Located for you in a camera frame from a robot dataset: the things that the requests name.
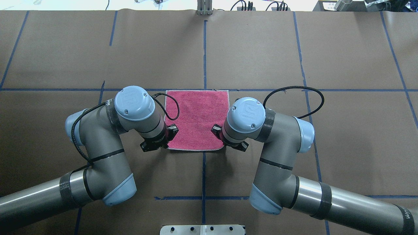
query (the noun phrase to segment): gray robot arm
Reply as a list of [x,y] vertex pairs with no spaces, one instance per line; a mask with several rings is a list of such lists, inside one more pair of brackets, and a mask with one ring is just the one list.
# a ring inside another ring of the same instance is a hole
[[[84,111],[67,118],[69,137],[74,121]],[[82,207],[94,200],[100,199],[112,206],[132,197],[136,185],[119,137],[131,129],[144,138],[140,145],[144,152],[167,148],[178,132],[174,124],[165,124],[155,111],[154,100],[143,88],[124,88],[104,106],[86,114],[75,126],[77,144],[85,145],[93,165],[1,197],[0,232]]]
[[246,138],[264,143],[250,193],[257,210],[278,215],[286,207],[371,234],[418,235],[416,210],[292,174],[296,154],[307,152],[314,140],[309,122],[264,109],[256,99],[245,97],[212,132],[225,145],[242,151],[248,146]]

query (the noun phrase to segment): white metal plate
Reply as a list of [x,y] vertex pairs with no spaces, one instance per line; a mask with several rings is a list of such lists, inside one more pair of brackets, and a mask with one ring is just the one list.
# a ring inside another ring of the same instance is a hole
[[243,225],[166,225],[160,235],[245,235]]

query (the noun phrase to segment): light blue joint cap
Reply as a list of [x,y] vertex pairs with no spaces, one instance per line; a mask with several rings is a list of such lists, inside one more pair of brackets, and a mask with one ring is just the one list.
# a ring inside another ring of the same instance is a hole
[[252,190],[250,193],[250,203],[252,207],[256,208],[257,210],[271,215],[278,215],[280,212],[282,212],[283,209],[283,207],[273,202],[254,184],[252,184]]
[[[67,133],[67,136],[70,138],[70,141],[73,142],[73,140],[71,139],[71,127],[73,127],[74,122],[76,121],[77,118],[79,118],[81,116],[81,114],[84,113],[84,111],[86,111],[87,109],[81,110],[80,112],[71,114],[70,116],[67,117],[67,120],[65,120],[65,132]],[[81,143],[81,139],[80,139],[80,122],[77,122],[76,127],[74,129],[74,135],[76,137],[76,142],[79,146],[84,146],[83,143]]]
[[227,122],[229,126],[243,134],[260,129],[265,120],[263,104],[251,97],[241,98],[229,108]]
[[106,195],[102,201],[107,206],[113,206],[130,199],[136,193],[133,173],[120,183],[114,190]]
[[115,109],[124,119],[142,121],[154,113],[155,103],[142,87],[128,86],[116,94]]
[[294,117],[299,124],[301,131],[301,148],[298,153],[306,153],[311,149],[311,144],[314,142],[315,129],[314,126],[307,121]]

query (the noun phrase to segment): pink cloth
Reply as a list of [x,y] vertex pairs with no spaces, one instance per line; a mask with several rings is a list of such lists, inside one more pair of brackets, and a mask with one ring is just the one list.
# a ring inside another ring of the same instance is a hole
[[[224,145],[210,131],[216,123],[223,125],[229,109],[228,91],[169,90],[180,107],[180,116],[167,125],[175,123],[179,129],[176,137],[168,143],[169,149],[185,151],[213,151]],[[170,117],[177,115],[176,103],[166,97],[166,110]]]

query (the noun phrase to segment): white floor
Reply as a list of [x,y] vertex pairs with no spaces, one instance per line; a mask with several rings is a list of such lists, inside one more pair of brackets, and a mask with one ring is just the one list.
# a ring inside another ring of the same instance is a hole
[[[197,0],[164,0],[159,6],[153,0],[110,0],[108,10],[124,8],[134,10],[188,10],[197,8]],[[230,10],[236,0],[213,0],[215,9]],[[286,0],[293,11],[312,11],[317,0]],[[271,3],[265,0],[253,0],[257,10],[266,10]],[[0,0],[0,10],[104,10],[107,0]]]

